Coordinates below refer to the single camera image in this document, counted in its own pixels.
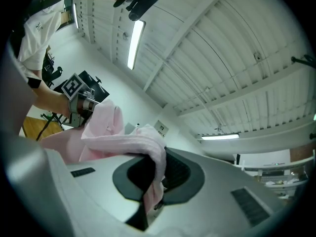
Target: shelf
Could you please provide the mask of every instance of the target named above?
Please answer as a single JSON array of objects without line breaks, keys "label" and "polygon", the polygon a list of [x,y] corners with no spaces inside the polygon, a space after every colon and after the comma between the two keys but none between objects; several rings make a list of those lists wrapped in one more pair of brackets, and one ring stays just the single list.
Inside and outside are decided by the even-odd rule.
[{"label": "shelf", "polygon": [[286,170],[304,166],[307,162],[314,161],[314,156],[306,158],[304,160],[299,160],[295,162],[291,162],[289,164],[283,165],[269,165],[269,166],[252,166],[252,165],[234,165],[237,168],[243,168],[245,171],[277,171],[277,170]]},{"label": "shelf", "polygon": [[271,189],[280,189],[280,188],[296,188],[299,185],[306,184],[308,180],[292,183],[292,184],[265,184],[266,187]]}]

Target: black cable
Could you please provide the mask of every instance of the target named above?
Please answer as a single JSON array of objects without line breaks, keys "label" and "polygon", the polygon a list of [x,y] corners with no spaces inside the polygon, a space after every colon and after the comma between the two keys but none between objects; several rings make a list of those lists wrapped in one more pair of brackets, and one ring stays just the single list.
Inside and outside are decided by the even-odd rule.
[{"label": "black cable", "polygon": [[39,132],[38,137],[36,138],[36,141],[39,140],[40,136],[42,135],[42,133],[45,131],[45,129],[48,127],[49,123],[57,116],[56,113],[53,113],[53,115],[50,117],[50,119],[47,121],[47,123],[45,124],[44,128],[42,129],[42,131]]},{"label": "black cable", "polygon": [[[65,118],[64,119],[64,121],[62,122],[63,124],[66,122],[66,120],[67,120],[68,118]],[[63,127],[61,127],[64,131],[65,131],[65,129],[63,128]]]},{"label": "black cable", "polygon": [[61,114],[61,115],[59,116],[59,118],[56,118],[56,121],[57,121],[60,125],[62,125],[62,122],[60,122],[60,119],[61,119],[62,116],[63,116],[63,115]]}]

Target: person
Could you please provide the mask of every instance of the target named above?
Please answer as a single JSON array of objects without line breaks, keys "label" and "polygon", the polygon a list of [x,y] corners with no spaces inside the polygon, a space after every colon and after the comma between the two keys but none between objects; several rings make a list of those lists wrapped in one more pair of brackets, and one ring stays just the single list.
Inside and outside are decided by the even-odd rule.
[{"label": "person", "polygon": [[[19,65],[24,72],[31,71],[41,79],[41,70],[50,38],[61,24],[61,12],[64,0],[32,15],[24,24],[24,36],[17,55]],[[34,105],[40,109],[70,116],[68,98],[50,89],[42,80],[38,88],[33,89],[37,95]]]}]

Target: pink cloth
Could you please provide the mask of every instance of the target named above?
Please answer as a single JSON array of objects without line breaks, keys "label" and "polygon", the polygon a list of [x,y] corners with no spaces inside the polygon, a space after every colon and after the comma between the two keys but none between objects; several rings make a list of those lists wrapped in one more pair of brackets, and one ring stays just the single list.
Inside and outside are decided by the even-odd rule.
[{"label": "pink cloth", "polygon": [[156,164],[155,178],[144,195],[149,212],[163,195],[162,179],[166,168],[165,142],[150,125],[124,135],[121,109],[111,100],[98,104],[85,127],[69,129],[41,140],[44,148],[61,154],[65,163],[95,160],[125,153],[149,155]]}]

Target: wall outlet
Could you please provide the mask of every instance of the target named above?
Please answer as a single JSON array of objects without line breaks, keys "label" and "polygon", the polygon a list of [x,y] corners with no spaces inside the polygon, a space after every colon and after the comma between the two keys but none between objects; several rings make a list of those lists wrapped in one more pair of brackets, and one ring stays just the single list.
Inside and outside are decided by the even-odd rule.
[{"label": "wall outlet", "polygon": [[157,130],[157,132],[162,136],[165,137],[166,133],[168,132],[169,128],[167,128],[163,123],[161,123],[159,120],[156,122],[154,128]]}]

